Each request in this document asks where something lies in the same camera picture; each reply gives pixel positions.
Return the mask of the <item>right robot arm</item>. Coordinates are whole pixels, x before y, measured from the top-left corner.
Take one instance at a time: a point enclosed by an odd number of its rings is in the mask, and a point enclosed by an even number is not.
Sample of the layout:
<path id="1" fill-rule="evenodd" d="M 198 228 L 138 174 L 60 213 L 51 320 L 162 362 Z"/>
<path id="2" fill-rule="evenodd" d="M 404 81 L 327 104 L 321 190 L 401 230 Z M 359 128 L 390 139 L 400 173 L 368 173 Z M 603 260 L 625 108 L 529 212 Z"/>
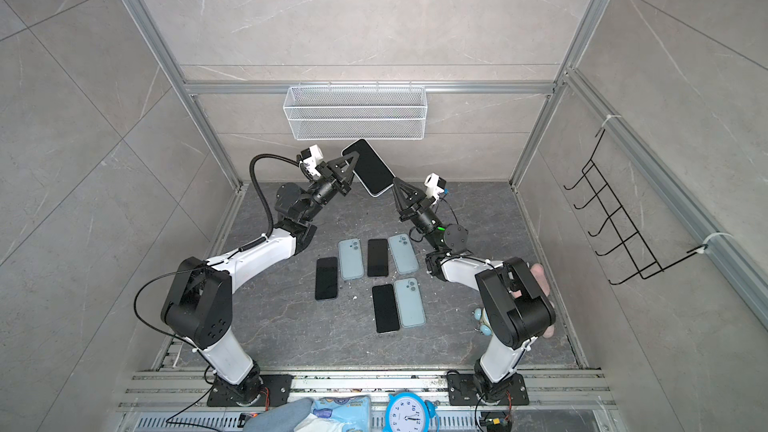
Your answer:
<path id="1" fill-rule="evenodd" d="M 435 176 L 421 190 L 394 178 L 395 206 L 400 220 L 411 222 L 433 247 L 426 256 L 428 273 L 479 292 L 480 318 L 490 330 L 490 342 L 474 366 L 473 383 L 481 399 L 496 402 L 511 386 L 525 353 L 555 325 L 557 315 L 540 265 L 519 257 L 504 261 L 476 257 L 468 249 L 468 230 L 441 221 L 434 205 L 444 184 Z"/>

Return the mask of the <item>black phone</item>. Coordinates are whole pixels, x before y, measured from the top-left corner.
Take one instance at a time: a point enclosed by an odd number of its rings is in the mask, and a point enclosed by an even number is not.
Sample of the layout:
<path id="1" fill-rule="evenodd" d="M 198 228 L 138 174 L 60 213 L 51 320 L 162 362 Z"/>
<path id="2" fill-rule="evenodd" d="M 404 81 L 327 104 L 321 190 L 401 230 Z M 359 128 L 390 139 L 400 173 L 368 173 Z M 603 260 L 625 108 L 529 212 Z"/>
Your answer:
<path id="1" fill-rule="evenodd" d="M 316 262 L 315 300 L 323 301 L 337 298 L 338 278 L 338 259 L 336 257 L 319 258 Z"/>
<path id="2" fill-rule="evenodd" d="M 389 274 L 388 241 L 369 239 L 367 246 L 367 276 L 386 277 Z"/>
<path id="3" fill-rule="evenodd" d="M 357 152 L 354 174 L 372 197 L 379 197 L 393 186 L 394 174 L 366 139 L 358 139 L 342 150 Z"/>

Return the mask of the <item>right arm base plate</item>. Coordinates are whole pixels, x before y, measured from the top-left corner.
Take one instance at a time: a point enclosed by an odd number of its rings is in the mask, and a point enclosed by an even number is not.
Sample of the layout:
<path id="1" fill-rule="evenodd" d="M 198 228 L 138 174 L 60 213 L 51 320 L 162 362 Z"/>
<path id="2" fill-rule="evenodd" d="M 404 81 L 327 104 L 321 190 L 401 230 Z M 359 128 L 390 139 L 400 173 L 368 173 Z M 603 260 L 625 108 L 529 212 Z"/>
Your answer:
<path id="1" fill-rule="evenodd" d="M 460 405 L 512 405 L 524 406 L 530 403 L 523 377 L 515 373 L 500 382 L 491 382 L 482 371 L 446 373 L 449 403 Z"/>

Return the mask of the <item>grey-green phone case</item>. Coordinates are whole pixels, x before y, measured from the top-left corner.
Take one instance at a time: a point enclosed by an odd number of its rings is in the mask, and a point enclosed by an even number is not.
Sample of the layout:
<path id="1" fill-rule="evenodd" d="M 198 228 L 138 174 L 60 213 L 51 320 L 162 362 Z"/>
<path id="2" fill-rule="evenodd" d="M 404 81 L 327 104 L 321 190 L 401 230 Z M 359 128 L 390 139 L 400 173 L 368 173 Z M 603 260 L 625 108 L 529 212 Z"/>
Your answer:
<path id="1" fill-rule="evenodd" d="M 414 328 L 425 325 L 426 315 L 417 280 L 397 280 L 394 283 L 394 292 L 401 326 Z"/>

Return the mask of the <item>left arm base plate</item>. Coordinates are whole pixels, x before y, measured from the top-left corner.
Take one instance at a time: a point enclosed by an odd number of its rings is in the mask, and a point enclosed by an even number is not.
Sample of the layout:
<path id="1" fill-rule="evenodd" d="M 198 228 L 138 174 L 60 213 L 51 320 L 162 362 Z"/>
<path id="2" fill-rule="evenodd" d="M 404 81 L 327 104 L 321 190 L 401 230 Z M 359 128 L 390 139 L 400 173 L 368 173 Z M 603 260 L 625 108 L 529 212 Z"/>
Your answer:
<path id="1" fill-rule="evenodd" d="M 207 398 L 208 407 L 277 407 L 288 402 L 293 376 L 249 375 L 238 385 L 216 377 Z"/>

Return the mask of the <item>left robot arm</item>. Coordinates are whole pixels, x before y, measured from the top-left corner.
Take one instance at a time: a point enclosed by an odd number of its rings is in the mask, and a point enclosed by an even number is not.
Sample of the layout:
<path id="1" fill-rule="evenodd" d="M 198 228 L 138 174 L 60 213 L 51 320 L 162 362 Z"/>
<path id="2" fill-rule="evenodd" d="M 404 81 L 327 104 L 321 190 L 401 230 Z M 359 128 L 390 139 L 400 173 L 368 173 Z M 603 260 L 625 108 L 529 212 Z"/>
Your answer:
<path id="1" fill-rule="evenodd" d="M 277 160 L 304 175 L 308 186 L 286 183 L 271 208 L 256 179 L 256 165 Z M 232 330 L 233 296 L 270 267 L 303 252 L 312 242 L 315 217 L 337 195 L 351 190 L 357 152 L 325 161 L 317 146 L 290 159 L 258 154 L 249 163 L 251 185 L 267 218 L 267 231 L 234 250 L 209 259 L 182 262 L 161 309 L 161 320 L 190 342 L 215 371 L 214 384 L 229 388 L 240 402 L 251 403 L 261 387 L 259 368 Z"/>

